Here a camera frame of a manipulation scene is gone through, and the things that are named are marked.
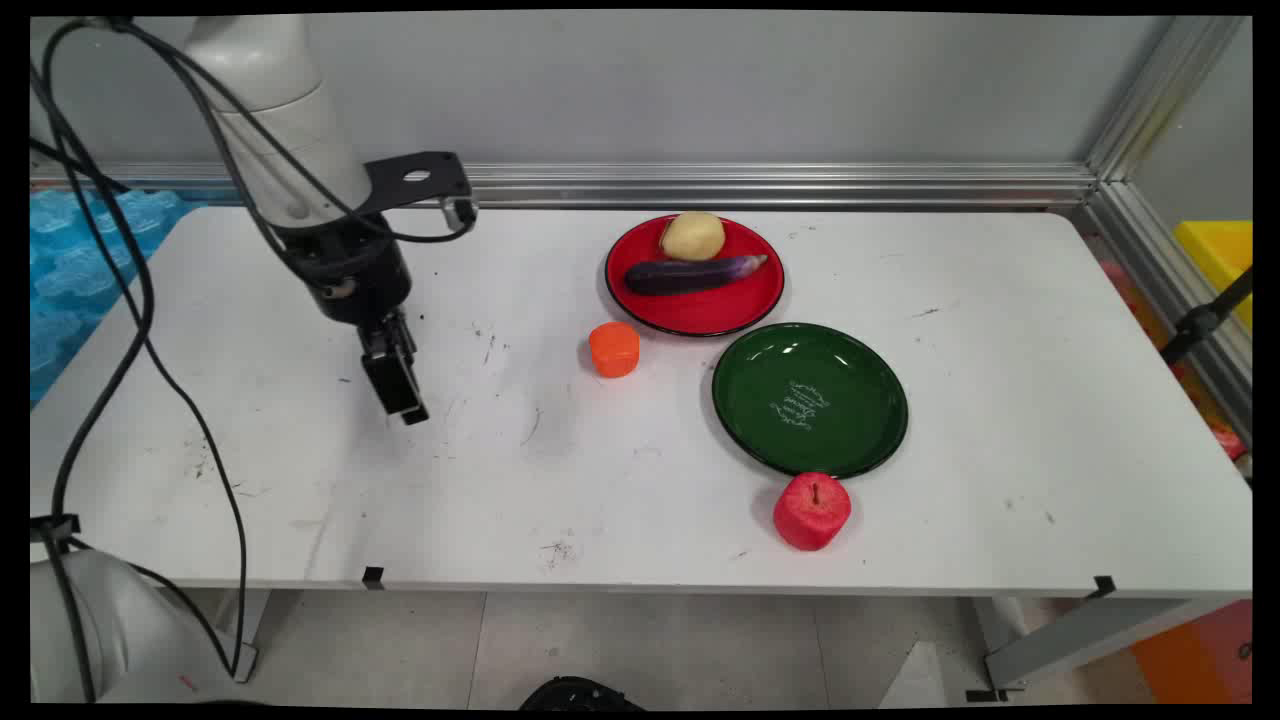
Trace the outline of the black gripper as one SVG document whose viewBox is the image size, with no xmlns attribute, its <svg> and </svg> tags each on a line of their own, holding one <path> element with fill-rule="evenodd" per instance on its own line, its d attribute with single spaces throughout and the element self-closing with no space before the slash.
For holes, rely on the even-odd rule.
<svg viewBox="0 0 1280 720">
<path fill-rule="evenodd" d="M 413 370 L 416 343 L 401 307 L 412 281 L 381 215 L 284 228 L 285 256 L 301 270 L 320 311 L 360 327 L 361 363 L 388 415 L 406 425 L 430 418 Z"/>
</svg>

